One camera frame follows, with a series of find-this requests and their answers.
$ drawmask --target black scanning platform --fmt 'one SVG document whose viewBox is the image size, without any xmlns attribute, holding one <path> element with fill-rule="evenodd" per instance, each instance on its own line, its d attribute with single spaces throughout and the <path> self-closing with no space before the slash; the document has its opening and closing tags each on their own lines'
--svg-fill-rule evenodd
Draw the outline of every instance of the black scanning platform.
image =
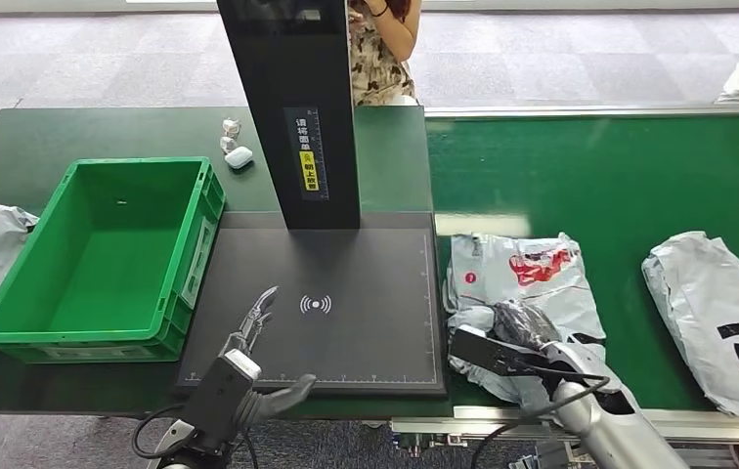
<svg viewBox="0 0 739 469">
<path fill-rule="evenodd" d="M 257 296 L 280 292 L 254 345 L 271 391 L 314 373 L 314 394 L 447 395 L 430 213 L 365 213 L 359 230 L 292 230 L 280 213 L 227 212 L 177 388 L 188 391 Z"/>
</svg>

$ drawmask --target black cable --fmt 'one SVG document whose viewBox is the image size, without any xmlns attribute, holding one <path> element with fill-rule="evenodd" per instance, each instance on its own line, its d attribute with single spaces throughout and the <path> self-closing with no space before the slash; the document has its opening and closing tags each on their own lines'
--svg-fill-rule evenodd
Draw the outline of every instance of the black cable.
<svg viewBox="0 0 739 469">
<path fill-rule="evenodd" d="M 143 459 L 159 459 L 161 457 L 169 456 L 173 454 L 174 452 L 182 449 L 194 436 L 194 430 L 192 430 L 184 439 L 158 452 L 146 452 L 142 450 L 141 448 L 139 448 L 139 434 L 146 427 L 146 425 L 151 423 L 152 420 L 159 418 L 163 413 L 170 412 L 171 410 L 174 410 L 177 408 L 183 408 L 184 406 L 185 406 L 184 404 L 174 404 L 174 405 L 163 407 L 159 410 L 155 410 L 149 413 L 147 417 L 145 417 L 141 422 L 139 422 L 139 424 L 134 429 L 133 434 L 131 434 L 131 449 L 134 450 L 134 454 L 136 454 L 137 456 Z"/>
<path fill-rule="evenodd" d="M 577 372 L 574 372 L 574 371 L 561 371 L 561 370 L 556 370 L 556 369 L 541 368 L 539 366 L 533 366 L 532 364 L 531 365 L 528 365 L 528 367 L 530 367 L 531 369 L 533 369 L 533 368 L 539 368 L 540 370 L 544 370 L 544 372 L 546 372 L 548 374 L 558 374 L 558 375 L 561 375 L 563 377 L 566 377 L 567 376 L 567 377 L 573 377 L 573 378 L 579 377 L 579 378 L 583 378 L 583 379 L 599 379 L 600 381 L 598 383 L 596 383 L 596 384 L 593 384 L 593 385 L 587 387 L 584 391 L 581 391 L 580 393 L 577 393 L 574 396 L 571 396 L 570 398 L 566 398 L 566 399 L 563 399 L 562 401 L 558 401 L 556 403 L 553 403 L 553 404 L 550 404 L 550 405 L 546 405 L 543 408 L 540 408 L 538 410 L 535 410 L 535 411 L 533 411 L 531 413 L 528 413 L 528 414 L 522 416 L 521 418 L 519 418 L 518 420 L 516 420 L 514 422 L 511 422 L 511 423 L 502 425 L 498 429 L 494 430 L 490 435 L 488 435 L 487 437 L 485 437 L 485 439 L 482 440 L 482 443 L 480 443 L 479 446 L 476 448 L 476 450 L 473 451 L 473 458 L 470 460 L 470 469 L 476 469 L 476 463 L 479 461 L 479 456 L 482 454 L 482 450 L 485 449 L 485 447 L 488 445 L 488 443 L 490 443 L 491 441 L 493 441 L 496 437 L 498 437 L 502 433 L 505 433 L 505 432 L 507 432 L 509 430 L 512 430 L 512 429 L 514 429 L 514 428 L 516 428 L 516 427 L 518 427 L 520 425 L 524 425 L 526 423 L 531 423 L 533 421 L 536 421 L 537 419 L 539 419 L 543 415 L 546 415 L 546 414 L 549 414 L 551 412 L 554 412 L 554 411 L 560 409 L 561 407 L 563 407 L 565 405 L 568 405 L 570 403 L 573 403 L 575 401 L 578 401 L 578 400 L 584 398 L 585 396 L 588 396 L 590 394 L 593 394 L 598 389 L 600 389 L 603 386 L 605 386 L 606 384 L 608 384 L 609 381 L 611 381 L 611 378 L 609 378 L 608 376 L 598 376 L 598 375 L 595 375 L 595 374 L 582 374 L 582 373 L 577 373 Z"/>
<path fill-rule="evenodd" d="M 242 435 L 242 440 L 245 442 L 245 445 L 248 447 L 248 453 L 251 455 L 251 467 L 259 469 L 257 466 L 257 454 L 254 453 L 254 445 L 251 443 L 251 439 L 248 438 L 248 432 Z"/>
</svg>

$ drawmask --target crate handle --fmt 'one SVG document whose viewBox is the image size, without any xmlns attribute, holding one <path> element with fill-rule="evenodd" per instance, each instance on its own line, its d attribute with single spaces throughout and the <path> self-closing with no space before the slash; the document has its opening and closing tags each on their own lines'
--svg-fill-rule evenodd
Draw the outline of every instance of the crate handle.
<svg viewBox="0 0 739 469">
<path fill-rule="evenodd" d="M 202 273 L 205 271 L 205 265 L 208 263 L 212 228 L 213 226 L 203 217 L 202 223 L 199 226 L 199 235 L 196 238 L 196 249 L 194 250 L 194 257 L 191 260 L 191 268 L 186 276 L 185 283 L 183 283 L 183 291 L 180 293 L 182 299 L 192 309 L 196 302 L 196 294 L 199 292 L 199 285 L 202 283 Z"/>
</svg>

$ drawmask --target gray carpet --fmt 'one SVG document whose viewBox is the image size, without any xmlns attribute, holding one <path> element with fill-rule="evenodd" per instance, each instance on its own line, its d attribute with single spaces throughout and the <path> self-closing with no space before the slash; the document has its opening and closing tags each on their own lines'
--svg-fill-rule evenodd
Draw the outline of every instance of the gray carpet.
<svg viewBox="0 0 739 469">
<path fill-rule="evenodd" d="M 423 14 L 428 107 L 710 103 L 739 13 Z M 216 14 L 0 17 L 0 108 L 243 106 Z"/>
<path fill-rule="evenodd" d="M 152 423 L 141 441 L 151 449 L 167 422 Z M 141 469 L 129 438 L 136 422 L 122 418 L 0 416 L 0 469 Z M 392 445 L 389 427 L 358 422 L 275 421 L 257 427 L 251 440 L 263 469 L 466 468 L 472 449 L 433 448 L 413 459 Z M 506 467 L 533 445 L 496 442 L 481 467 Z M 251 467 L 240 450 L 232 468 Z"/>
</svg>

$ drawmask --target yellow label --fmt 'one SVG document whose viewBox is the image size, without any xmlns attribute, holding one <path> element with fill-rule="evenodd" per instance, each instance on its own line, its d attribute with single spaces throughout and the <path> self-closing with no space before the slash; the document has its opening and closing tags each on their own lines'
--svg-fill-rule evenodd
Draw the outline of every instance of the yellow label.
<svg viewBox="0 0 739 469">
<path fill-rule="evenodd" d="M 300 168 L 303 173 L 303 184 L 307 191 L 318 190 L 318 171 L 315 169 L 315 155 L 311 151 L 300 152 Z"/>
</svg>

